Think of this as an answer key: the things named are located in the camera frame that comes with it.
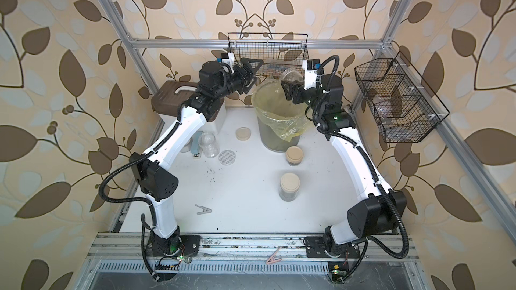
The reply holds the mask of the jar with beige lid back-left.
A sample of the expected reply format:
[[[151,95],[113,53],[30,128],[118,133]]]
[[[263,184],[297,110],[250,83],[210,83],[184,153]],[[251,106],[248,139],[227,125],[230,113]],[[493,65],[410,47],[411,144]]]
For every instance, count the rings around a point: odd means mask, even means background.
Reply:
[[[282,72],[279,79],[287,83],[301,84],[302,86],[304,85],[304,77],[302,73],[295,68],[287,68]]]

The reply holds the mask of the beige jar lid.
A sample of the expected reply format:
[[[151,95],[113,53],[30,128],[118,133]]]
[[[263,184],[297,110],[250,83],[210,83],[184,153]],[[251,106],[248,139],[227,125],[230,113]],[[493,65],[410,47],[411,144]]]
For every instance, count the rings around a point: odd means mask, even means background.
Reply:
[[[247,141],[251,138],[251,130],[247,127],[240,127],[236,130],[235,136],[240,141]]]

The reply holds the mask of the patterned white jar lid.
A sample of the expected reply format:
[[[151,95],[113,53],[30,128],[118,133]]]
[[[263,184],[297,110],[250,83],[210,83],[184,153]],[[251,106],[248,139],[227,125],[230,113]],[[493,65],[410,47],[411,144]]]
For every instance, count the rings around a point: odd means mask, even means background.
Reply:
[[[236,153],[232,150],[223,150],[218,159],[222,166],[230,166],[236,161]]]

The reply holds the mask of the clear jar with tea leaves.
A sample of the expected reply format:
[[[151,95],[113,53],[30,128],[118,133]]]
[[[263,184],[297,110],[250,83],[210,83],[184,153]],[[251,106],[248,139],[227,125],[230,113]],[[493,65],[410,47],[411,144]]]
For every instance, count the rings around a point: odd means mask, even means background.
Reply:
[[[215,158],[219,155],[220,149],[213,133],[203,132],[198,139],[198,143],[206,158]]]

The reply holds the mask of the jar with beige lid front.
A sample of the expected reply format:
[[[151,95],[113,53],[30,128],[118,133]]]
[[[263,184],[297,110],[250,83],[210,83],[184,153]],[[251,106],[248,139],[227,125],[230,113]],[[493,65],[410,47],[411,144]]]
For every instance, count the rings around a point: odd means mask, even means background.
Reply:
[[[300,189],[300,178],[294,173],[285,173],[279,185],[279,196],[284,201],[294,201]]]

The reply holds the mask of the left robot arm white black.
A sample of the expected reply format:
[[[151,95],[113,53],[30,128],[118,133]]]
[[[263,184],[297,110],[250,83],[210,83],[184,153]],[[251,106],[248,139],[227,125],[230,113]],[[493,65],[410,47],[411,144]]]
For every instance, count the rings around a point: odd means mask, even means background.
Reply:
[[[149,207],[152,222],[142,227],[150,231],[150,243],[158,255],[180,256],[185,251],[173,213],[173,193],[179,185],[178,178],[169,172],[173,161],[194,134],[218,113],[227,96],[251,91],[262,66],[262,60],[248,58],[233,64],[225,60],[204,63],[197,88],[178,107],[174,125],[144,153],[133,153],[128,164],[110,173],[99,185],[98,195],[105,202],[143,202]],[[144,195],[124,199],[110,197],[105,192],[108,183],[127,169],[132,171]]]

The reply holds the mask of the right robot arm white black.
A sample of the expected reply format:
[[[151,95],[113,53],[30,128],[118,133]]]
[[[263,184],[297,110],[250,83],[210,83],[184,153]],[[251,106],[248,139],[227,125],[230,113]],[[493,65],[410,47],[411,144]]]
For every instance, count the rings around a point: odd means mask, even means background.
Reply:
[[[348,209],[345,220],[325,228],[325,252],[339,256],[359,242],[372,241],[389,256],[404,259],[409,253],[409,236],[402,220],[407,198],[381,176],[360,141],[355,122],[343,108],[339,63],[337,55],[324,61],[309,59],[302,63],[303,75],[284,72],[280,77],[286,99],[312,111],[310,120],[338,152],[357,193],[357,204]]]

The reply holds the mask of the yellow trash bag liner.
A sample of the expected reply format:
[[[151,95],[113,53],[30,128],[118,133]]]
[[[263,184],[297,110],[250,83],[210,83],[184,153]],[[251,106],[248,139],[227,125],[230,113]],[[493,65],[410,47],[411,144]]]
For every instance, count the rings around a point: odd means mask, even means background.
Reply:
[[[313,127],[305,116],[307,105],[287,101],[279,81],[260,84],[251,95],[251,103],[258,119],[284,141],[290,142]]]

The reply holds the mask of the mesh trash bin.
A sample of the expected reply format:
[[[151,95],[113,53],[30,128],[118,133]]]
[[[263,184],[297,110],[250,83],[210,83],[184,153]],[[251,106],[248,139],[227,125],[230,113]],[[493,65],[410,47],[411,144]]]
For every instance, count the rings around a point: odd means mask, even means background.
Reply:
[[[305,116],[305,104],[295,105],[287,100],[279,81],[266,81],[251,96],[258,119],[263,145],[279,153],[296,146],[311,127]]]

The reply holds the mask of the jar with beige lid back-right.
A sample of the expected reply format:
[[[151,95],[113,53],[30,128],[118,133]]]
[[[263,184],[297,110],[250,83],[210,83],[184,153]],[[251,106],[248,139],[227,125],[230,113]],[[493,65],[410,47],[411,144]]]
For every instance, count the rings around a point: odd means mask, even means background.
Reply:
[[[298,146],[291,146],[286,151],[286,160],[290,166],[301,164],[304,159],[304,151]]]

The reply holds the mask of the brown lidded storage box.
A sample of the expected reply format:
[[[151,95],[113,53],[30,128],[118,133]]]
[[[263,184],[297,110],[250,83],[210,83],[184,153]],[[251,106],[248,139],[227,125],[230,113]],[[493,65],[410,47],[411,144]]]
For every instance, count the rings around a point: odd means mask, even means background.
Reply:
[[[177,119],[177,110],[181,102],[186,101],[194,94],[197,84],[193,82],[167,81],[151,99],[151,104],[160,118],[164,121],[164,128],[173,126]],[[218,134],[227,118],[225,103],[218,113],[201,128],[201,131]]]

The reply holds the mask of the plastic bag in right basket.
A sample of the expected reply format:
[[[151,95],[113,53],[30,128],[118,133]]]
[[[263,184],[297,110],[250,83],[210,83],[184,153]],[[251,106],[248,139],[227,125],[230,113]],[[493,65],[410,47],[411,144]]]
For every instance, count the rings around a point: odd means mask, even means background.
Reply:
[[[387,142],[417,142],[427,130],[428,121],[420,103],[402,99],[374,105],[380,134]]]

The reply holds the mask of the grey clip on table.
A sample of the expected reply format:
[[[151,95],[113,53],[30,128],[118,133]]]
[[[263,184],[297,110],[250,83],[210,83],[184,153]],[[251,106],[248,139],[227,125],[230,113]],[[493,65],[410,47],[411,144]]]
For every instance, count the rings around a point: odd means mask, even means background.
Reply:
[[[212,210],[210,208],[207,208],[205,206],[198,205],[198,204],[196,204],[195,206],[200,210],[199,212],[197,212],[197,215],[204,215],[204,214],[212,213]]]

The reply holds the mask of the pink clip on rail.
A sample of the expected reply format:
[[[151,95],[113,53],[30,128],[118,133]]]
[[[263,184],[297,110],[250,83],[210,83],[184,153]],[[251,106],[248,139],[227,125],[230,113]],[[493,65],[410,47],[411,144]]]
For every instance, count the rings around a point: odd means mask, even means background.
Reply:
[[[282,258],[277,257],[278,252],[281,250],[281,247],[278,247],[275,252],[266,260],[266,265],[276,264],[282,261]]]

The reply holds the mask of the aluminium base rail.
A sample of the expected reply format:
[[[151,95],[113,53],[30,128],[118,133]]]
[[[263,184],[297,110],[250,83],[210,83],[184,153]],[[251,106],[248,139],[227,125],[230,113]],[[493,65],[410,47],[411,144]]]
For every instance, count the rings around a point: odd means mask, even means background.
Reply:
[[[328,275],[336,269],[352,267],[360,257],[363,263],[404,264],[417,262],[411,247],[405,259],[394,259],[371,243],[363,255],[363,245],[353,245],[342,255],[329,256],[318,234],[184,234],[185,251],[180,256],[163,256],[152,246],[141,252],[137,233],[100,233],[94,240],[87,260],[100,272],[146,273],[150,265],[162,274],[243,275]],[[282,261],[266,265],[266,260],[281,247]]]

